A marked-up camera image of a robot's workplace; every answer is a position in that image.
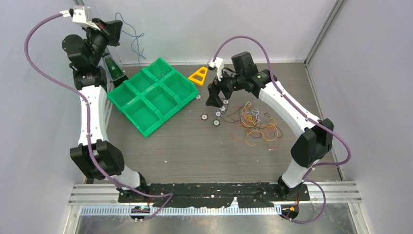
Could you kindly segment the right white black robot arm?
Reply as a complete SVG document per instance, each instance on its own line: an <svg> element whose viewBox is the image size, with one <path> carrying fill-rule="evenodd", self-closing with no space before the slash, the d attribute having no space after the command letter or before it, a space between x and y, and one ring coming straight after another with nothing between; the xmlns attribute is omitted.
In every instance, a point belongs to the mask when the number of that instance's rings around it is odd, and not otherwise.
<svg viewBox="0 0 413 234"><path fill-rule="evenodd" d="M290 153L292 161L279 177L276 194L291 200L303 184L305 174L332 148L334 128L329 119L320 120L307 111L282 87L277 77L268 69L258 70L249 52L241 52L232 58L234 68L224 66L222 58L211 58L207 67L216 72L208 85L207 106L222 107L219 97L223 93L229 99L234 91L245 90L270 106L288 124L297 137Z"/></svg>

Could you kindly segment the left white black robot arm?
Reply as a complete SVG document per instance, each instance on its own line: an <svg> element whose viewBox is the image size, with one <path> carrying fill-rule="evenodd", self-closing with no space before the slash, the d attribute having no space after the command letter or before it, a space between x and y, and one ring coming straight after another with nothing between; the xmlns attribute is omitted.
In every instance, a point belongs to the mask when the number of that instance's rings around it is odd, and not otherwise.
<svg viewBox="0 0 413 234"><path fill-rule="evenodd" d="M71 34L62 41L82 105L81 133L70 158L87 179L107 179L125 196L143 202L150 194L147 182L125 165L121 151L108 140L105 122L108 81L99 63L107 46L119 45L123 22L93 19L92 24L95 27L83 27L86 38Z"/></svg>

